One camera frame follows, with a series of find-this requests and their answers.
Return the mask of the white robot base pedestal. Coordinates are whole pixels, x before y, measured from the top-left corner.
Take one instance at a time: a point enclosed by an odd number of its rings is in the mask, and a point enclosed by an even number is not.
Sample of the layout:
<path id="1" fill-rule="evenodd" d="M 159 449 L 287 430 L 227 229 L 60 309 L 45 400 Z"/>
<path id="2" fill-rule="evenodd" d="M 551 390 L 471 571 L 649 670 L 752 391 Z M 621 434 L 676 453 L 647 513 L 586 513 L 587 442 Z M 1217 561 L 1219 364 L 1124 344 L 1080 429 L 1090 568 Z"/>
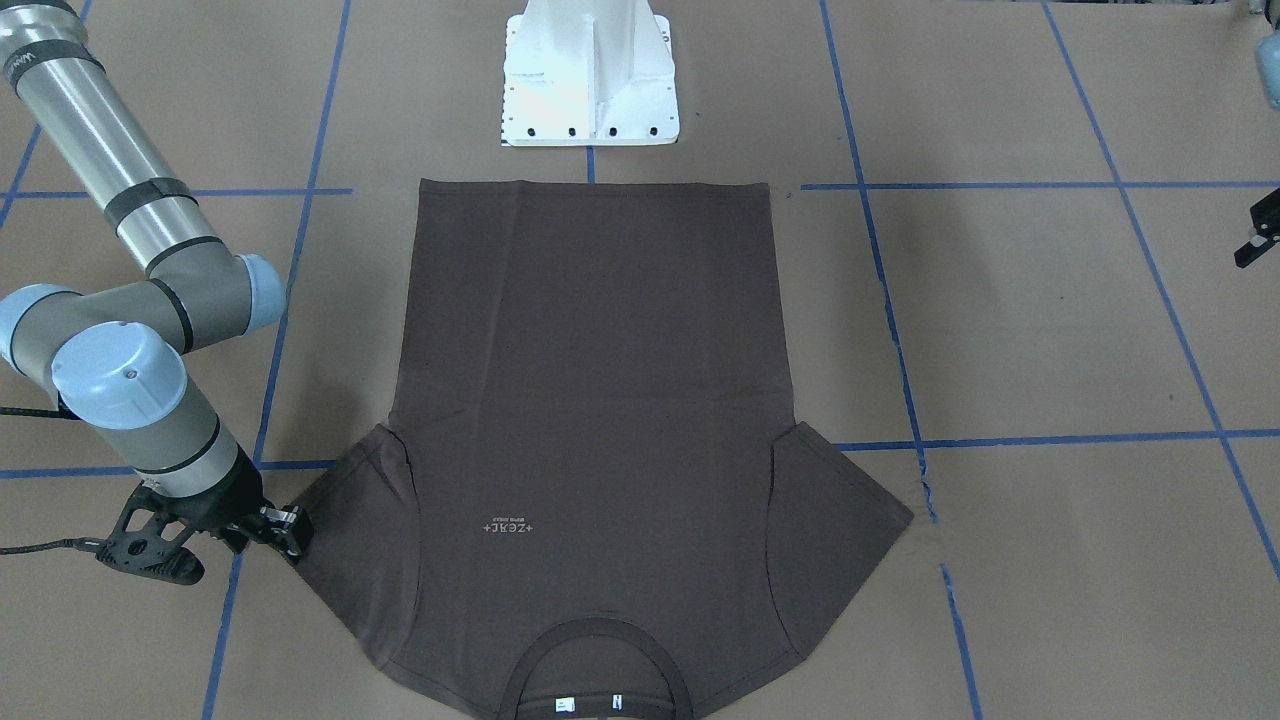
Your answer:
<path id="1" fill-rule="evenodd" d="M 641 147 L 681 132 L 669 20 L 648 1 L 530 1 L 506 22 L 500 142 Z"/>

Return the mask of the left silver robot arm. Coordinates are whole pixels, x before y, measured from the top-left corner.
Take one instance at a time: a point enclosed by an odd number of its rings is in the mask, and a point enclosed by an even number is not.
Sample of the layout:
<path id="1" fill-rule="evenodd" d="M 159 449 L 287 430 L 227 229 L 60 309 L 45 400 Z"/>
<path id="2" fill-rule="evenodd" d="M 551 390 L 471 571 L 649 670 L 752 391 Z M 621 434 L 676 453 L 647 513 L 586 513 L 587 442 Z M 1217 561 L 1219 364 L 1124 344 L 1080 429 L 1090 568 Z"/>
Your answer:
<path id="1" fill-rule="evenodd" d="M 1263 17 L 1270 35 L 1254 46 L 1263 97 L 1267 108 L 1279 111 L 1279 1 L 1248 1 L 1251 14 Z M 1248 268 L 1279 242 L 1279 188 L 1251 206 L 1251 238 L 1233 254 L 1235 266 Z"/>

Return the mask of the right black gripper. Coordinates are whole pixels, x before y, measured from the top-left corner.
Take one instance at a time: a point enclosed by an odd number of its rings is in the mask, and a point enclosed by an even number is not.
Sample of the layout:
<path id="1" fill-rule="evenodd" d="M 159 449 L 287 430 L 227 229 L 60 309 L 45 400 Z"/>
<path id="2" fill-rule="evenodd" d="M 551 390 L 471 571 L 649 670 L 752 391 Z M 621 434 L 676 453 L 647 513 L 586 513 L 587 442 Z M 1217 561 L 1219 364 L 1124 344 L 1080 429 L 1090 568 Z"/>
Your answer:
<path id="1" fill-rule="evenodd" d="M 189 528 L 207 532 L 233 553 L 250 543 L 265 544 L 288 561 L 300 561 L 314 538 L 314 524 L 301 506 L 282 509 L 280 529 L 261 509 L 274 506 L 262 491 L 262 478 L 248 456 L 238 455 L 230 470 L 209 489 L 175 501 L 175 515 Z"/>

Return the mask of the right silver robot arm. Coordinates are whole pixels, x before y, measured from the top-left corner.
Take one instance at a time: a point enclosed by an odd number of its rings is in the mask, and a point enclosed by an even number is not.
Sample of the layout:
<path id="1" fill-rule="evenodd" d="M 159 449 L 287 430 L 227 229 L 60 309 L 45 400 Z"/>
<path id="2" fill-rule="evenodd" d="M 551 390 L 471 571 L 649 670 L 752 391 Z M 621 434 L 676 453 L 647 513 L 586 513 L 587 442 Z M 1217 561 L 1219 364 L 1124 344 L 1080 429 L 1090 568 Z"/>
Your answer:
<path id="1" fill-rule="evenodd" d="M 279 322 L 279 274 L 224 245 L 90 51 L 76 9 L 5 1 L 1 23 L 3 83 L 143 270 L 96 293 L 32 284 L 3 300 L 5 361 L 137 475 L 100 556 L 125 570 L 183 557 L 183 539 L 163 536 L 179 523 L 186 536 L 207 532 L 237 553 L 256 542 L 300 561 L 314 533 L 306 512 L 266 498 L 259 469 L 184 364 L 189 352 Z"/>

